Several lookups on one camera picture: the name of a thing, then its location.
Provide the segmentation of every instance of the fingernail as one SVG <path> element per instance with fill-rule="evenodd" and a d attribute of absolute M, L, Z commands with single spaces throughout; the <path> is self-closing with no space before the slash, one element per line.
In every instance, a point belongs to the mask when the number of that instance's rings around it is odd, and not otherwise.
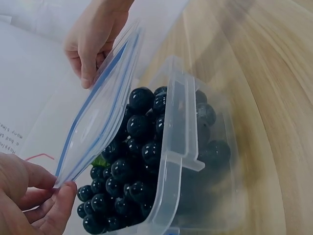
<path fill-rule="evenodd" d="M 82 78 L 82 86 L 85 89 L 88 89 L 90 87 L 90 81 L 88 79 Z"/>

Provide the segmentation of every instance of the hand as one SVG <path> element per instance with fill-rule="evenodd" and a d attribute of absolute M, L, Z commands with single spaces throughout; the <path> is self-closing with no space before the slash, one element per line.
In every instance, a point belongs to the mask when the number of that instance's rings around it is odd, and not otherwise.
<path fill-rule="evenodd" d="M 133 1 L 92 0 L 69 32 L 64 51 L 83 88 L 93 85 L 96 71 L 112 50 Z"/>
<path fill-rule="evenodd" d="M 0 153 L 0 234 L 61 235 L 77 187 L 70 182 L 53 189 L 55 181 L 41 166 Z"/>

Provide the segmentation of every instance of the white surface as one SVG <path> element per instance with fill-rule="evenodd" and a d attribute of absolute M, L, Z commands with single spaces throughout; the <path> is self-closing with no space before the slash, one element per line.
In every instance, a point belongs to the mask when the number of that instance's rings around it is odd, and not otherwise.
<path fill-rule="evenodd" d="M 0 35 L 0 151 L 20 154 L 69 67 L 62 48 L 53 41 L 2 22 Z"/>
<path fill-rule="evenodd" d="M 189 0 L 135 0 L 127 25 L 141 19 L 146 38 L 137 76 L 149 64 Z M 0 14 L 12 16 L 12 25 L 61 42 L 90 0 L 0 0 Z"/>
<path fill-rule="evenodd" d="M 12 21 L 11 16 L 0 15 L 0 21 L 10 24 Z"/>

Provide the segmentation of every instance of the finger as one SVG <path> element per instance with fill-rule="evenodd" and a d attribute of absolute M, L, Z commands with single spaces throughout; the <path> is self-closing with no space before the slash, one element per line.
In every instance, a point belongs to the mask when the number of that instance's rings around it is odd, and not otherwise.
<path fill-rule="evenodd" d="M 0 189 L 15 203 L 25 195 L 28 187 L 50 189 L 55 180 L 55 176 L 41 166 L 13 154 L 0 154 Z"/>
<path fill-rule="evenodd" d="M 78 76 L 79 78 L 82 78 L 82 62 L 80 58 L 78 57 L 78 58 L 69 59 L 69 63 L 74 73 L 76 74 L 76 76 Z"/>
<path fill-rule="evenodd" d="M 66 183 L 60 188 L 55 202 L 44 218 L 33 223 L 43 234 L 62 234 L 71 215 L 77 186 L 74 182 Z"/>
<path fill-rule="evenodd" d="M 103 52 L 97 54 L 97 58 L 96 58 L 96 65 L 97 65 L 97 68 L 100 68 L 100 66 L 102 65 L 104 59 L 105 59 L 105 57 L 104 57 Z"/>
<path fill-rule="evenodd" d="M 42 203 L 38 208 L 24 212 L 24 215 L 30 224 L 44 218 L 45 215 L 51 210 L 56 200 L 56 193 Z"/>
<path fill-rule="evenodd" d="M 17 205 L 21 211 L 30 210 L 43 204 L 53 195 L 54 191 L 55 190 L 28 189 L 25 196 L 21 198 Z"/>
<path fill-rule="evenodd" d="M 75 74 L 81 78 L 82 62 L 80 61 L 77 49 L 73 50 L 64 49 L 64 53 L 67 56 L 67 59 L 75 72 Z"/>
<path fill-rule="evenodd" d="M 82 63 L 81 81 L 82 87 L 88 89 L 93 82 L 96 74 L 96 57 L 97 52 L 88 47 L 81 46 L 78 48 L 78 54 Z"/>
<path fill-rule="evenodd" d="M 21 160 L 28 173 L 28 187 L 41 189 L 53 188 L 56 177 L 40 165 Z"/>

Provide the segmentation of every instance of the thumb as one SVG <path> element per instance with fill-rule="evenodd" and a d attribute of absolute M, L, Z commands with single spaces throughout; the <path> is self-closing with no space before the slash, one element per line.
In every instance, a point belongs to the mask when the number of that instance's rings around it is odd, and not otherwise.
<path fill-rule="evenodd" d="M 92 86 L 94 77 L 96 75 L 96 58 L 97 52 L 93 52 L 87 47 L 78 52 L 82 63 L 82 87 L 88 89 Z"/>

